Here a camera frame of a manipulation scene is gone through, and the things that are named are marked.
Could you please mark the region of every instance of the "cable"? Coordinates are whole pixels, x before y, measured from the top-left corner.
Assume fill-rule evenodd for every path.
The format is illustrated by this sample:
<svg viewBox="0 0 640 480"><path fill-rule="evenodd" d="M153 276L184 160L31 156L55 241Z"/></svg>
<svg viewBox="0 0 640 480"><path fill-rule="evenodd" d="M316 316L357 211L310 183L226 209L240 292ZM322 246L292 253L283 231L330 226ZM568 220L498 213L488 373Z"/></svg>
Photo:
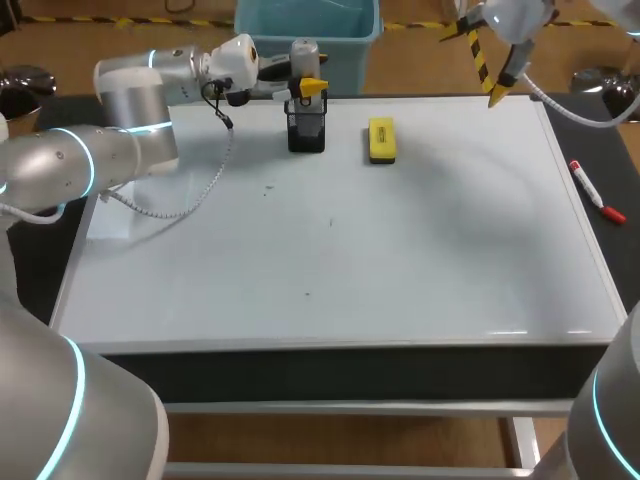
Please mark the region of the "cable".
<svg viewBox="0 0 640 480"><path fill-rule="evenodd" d="M169 0L164 0L164 10L165 12L171 13L171 14L187 13L193 10L195 7L196 7L196 0L191 0L191 3L186 7L173 10L169 8Z"/></svg>
<svg viewBox="0 0 640 480"><path fill-rule="evenodd" d="M540 89L540 87L538 87L535 83L533 83L533 80L531 80L526 73L523 74L522 77L529 84L529 87L531 87L531 90L533 90L533 93L535 93L540 98L540 100L542 100L544 103L549 105L556 112L564 115L565 117L573 120L574 122L578 122L587 127L593 127L593 128L615 127L616 125L619 125L622 122L624 122L627 118L629 118L629 116L631 116L631 114L633 114L633 112L636 111L638 107L640 107L640 95L637 95L636 98L633 100L633 103L629 105L629 107L620 115L618 115L616 118L612 120L608 120L606 122L598 122L596 120L584 118L584 117L581 117L580 115L576 115L575 113L570 112L569 110L564 108L562 105L557 103L555 100L551 99L546 93L544 93Z"/></svg>
<svg viewBox="0 0 640 480"><path fill-rule="evenodd" d="M19 208L12 207L11 205L0 203L0 214L8 213L9 215L18 217L19 219L24 220L27 223L35 223L36 225L51 225L52 223L56 223L58 220L60 220L60 218L62 218L64 207L65 205L59 205L56 213L54 213L53 215L49 215L48 217L41 217L39 215L32 215L30 213L27 213L24 210L20 210Z"/></svg>
<svg viewBox="0 0 640 480"><path fill-rule="evenodd" d="M200 194L198 199L187 210L184 210L182 212L174 212L174 213L153 212L153 211L147 210L146 208L143 208L143 207L141 207L139 205L136 205L135 202L132 199L124 197L124 196L120 195L117 192L113 192L113 191L109 191L109 190L107 190L106 192L101 193L100 194L100 198L102 200L104 200L104 201L106 201L105 199L113 198L113 199L119 201L120 203L126 205L131 210L134 210L135 212L137 212L137 213L139 213L141 215L145 215L147 217L157 218L157 219L161 219L161 220L170 220L170 219L173 219L173 218L180 218L180 217L185 217L187 215L190 215L191 213L196 211L196 209L200 205L202 205L204 200L207 198L207 196L209 195L209 192L211 192L211 190L215 186L216 182L218 181L218 179L222 175L222 172L224 171L224 167L225 167L225 165L227 164L227 162L229 161L229 159L231 157L231 152L233 150L233 129L228 129L227 132L228 132L228 135L229 135L229 137L228 137L229 140L227 142L227 151L225 153L224 160L223 160L222 164L220 165L220 168L216 172L216 174L213 177L213 179L211 180L211 182L209 182L209 184L202 191L202 193Z"/></svg>
<svg viewBox="0 0 640 480"><path fill-rule="evenodd" d="M215 93L215 96L216 96L215 105L213 103L211 103L211 101L205 95L205 90L210 85L214 86L214 93ZM106 190L106 191L102 192L100 194L100 199L102 201L106 202L106 201L109 200L109 198L113 198L113 199L119 201L120 203L126 205L131 210L133 210L133 211L135 211L135 212L137 212L137 213L139 213L141 215L145 215L147 217L157 218L157 219L161 219L161 220L170 220L170 219L173 219L173 218L186 217L187 215L190 215L191 213L195 212L198 209L198 207L200 207L200 205L202 205L202 203L205 201L205 199L207 198L207 196L209 195L209 193L211 192L211 190L213 189L213 187L217 183L218 179L222 175L222 172L224 171L225 165L230 160L231 154L233 152L233 122L231 121L231 119L227 115L225 115L224 113L222 113L220 111L220 97L222 96L222 92L223 92L223 88L224 87L225 86L224 86L224 84L222 82L220 82L218 80L214 80L214 81L205 83L202 86L202 88L200 89L200 95L202 96L203 100L205 102L207 102L207 104L211 108L214 109L216 117L218 117L224 123L224 125L227 127L228 140L227 140L227 151L225 152L224 159L223 159L222 163L220 164L220 168L218 169L218 171L214 175L214 177L211 180L211 182L209 182L209 184L202 191L202 193L200 194L198 199L193 203L193 205L191 205L191 207L189 207L187 210L184 210L184 211L181 211L181 212L174 212L174 213L153 212L151 210L147 210L146 208L143 208L143 207L141 207L139 205L136 205L136 203L132 199L124 197L123 195L117 193L117 191L120 190L124 185L126 185L126 183L121 185L120 187L116 188L115 190Z"/></svg>

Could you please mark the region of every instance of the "yellow and black tape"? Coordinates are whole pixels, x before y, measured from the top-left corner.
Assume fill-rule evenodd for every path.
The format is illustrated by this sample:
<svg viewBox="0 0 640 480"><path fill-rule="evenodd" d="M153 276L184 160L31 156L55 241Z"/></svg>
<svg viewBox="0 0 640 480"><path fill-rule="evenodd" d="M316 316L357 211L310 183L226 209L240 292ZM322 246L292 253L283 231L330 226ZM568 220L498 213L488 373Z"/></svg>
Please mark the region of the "yellow and black tape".
<svg viewBox="0 0 640 480"><path fill-rule="evenodd" d="M571 20L569 22L551 22L546 27L617 27L615 22L600 20Z"/></svg>
<svg viewBox="0 0 640 480"><path fill-rule="evenodd" d="M411 22L411 23L385 23L385 30L410 30L413 28L444 28L448 24L443 22Z"/></svg>
<svg viewBox="0 0 640 480"><path fill-rule="evenodd" d="M22 23L101 23L117 26L125 25L175 25L178 27L218 27L233 28L233 22L224 20L173 20L156 17L30 17L23 16Z"/></svg>
<svg viewBox="0 0 640 480"><path fill-rule="evenodd" d="M437 29L444 28L448 23L444 22L411 22L411 23L385 23L385 30L411 30L417 28ZM571 20L568 22L550 22L546 27L617 27L614 22L606 22L600 20Z"/></svg>
<svg viewBox="0 0 640 480"><path fill-rule="evenodd" d="M179 27L218 27L233 28L232 21L225 20L174 20L171 18L159 17L95 17L95 16L74 16L74 17L33 17L23 16L24 23L102 23L112 25L176 25ZM438 29L448 25L445 22L410 22L399 23L389 22L384 24L385 30L411 30L411 29ZM615 27L614 22L600 20L572 20L568 22L551 22L547 27Z"/></svg>
<svg viewBox="0 0 640 480"><path fill-rule="evenodd" d="M476 66L478 72L478 78L480 79L480 85L484 93L489 93L493 88L493 80L489 76L489 69L487 68L487 62L480 48L480 40L478 40L478 31L473 30L467 33L469 39L469 46L471 47L471 54L473 55L473 63Z"/></svg>

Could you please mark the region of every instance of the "yellow and black striped handle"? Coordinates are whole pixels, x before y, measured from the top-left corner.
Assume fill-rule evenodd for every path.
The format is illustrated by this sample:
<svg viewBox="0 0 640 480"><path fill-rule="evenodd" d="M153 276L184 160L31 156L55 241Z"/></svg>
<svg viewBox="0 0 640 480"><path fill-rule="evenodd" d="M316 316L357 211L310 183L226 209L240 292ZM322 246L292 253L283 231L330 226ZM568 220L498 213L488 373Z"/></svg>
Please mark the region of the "yellow and black striped handle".
<svg viewBox="0 0 640 480"><path fill-rule="evenodd" d="M489 76L489 69L487 68L487 61L484 58L482 49L480 48L480 40L478 40L478 31L473 30L467 33L469 39L469 46L471 47L471 54L473 55L473 63L478 72L478 78L480 79L480 85L484 93L489 93L493 89L493 80Z"/></svg>

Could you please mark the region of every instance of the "metal table frame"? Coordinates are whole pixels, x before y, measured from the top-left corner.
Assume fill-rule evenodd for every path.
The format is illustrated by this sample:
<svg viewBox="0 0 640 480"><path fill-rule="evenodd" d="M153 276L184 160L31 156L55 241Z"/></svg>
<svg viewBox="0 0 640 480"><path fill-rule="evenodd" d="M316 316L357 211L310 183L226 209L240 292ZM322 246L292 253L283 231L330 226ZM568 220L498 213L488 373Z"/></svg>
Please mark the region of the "metal table frame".
<svg viewBox="0 0 640 480"><path fill-rule="evenodd" d="M169 413L398 415L438 417L507 417L516 468L448 468L369 465L291 465L240 463L168 463L169 478L295 478L295 479L446 479L504 480L527 478L540 460L532 417L563 417L571 400L540 402L238 402L174 403Z"/></svg>

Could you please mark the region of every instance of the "marker holder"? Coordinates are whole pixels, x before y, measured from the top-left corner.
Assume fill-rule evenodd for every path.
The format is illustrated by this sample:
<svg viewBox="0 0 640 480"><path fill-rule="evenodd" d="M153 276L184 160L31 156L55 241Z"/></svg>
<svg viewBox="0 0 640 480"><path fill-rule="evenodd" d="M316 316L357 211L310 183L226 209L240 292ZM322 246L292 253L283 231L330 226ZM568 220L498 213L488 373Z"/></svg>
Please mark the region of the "marker holder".
<svg viewBox="0 0 640 480"><path fill-rule="evenodd" d="M289 143L289 151L296 153L322 153L324 152L324 131L325 131L325 115L327 114L327 91L322 91L322 112L313 113L296 113L293 100L284 103L284 113L287 115L287 140ZM318 135L309 137L302 136L298 132L297 118L299 117L317 117L320 122L320 131Z"/></svg>

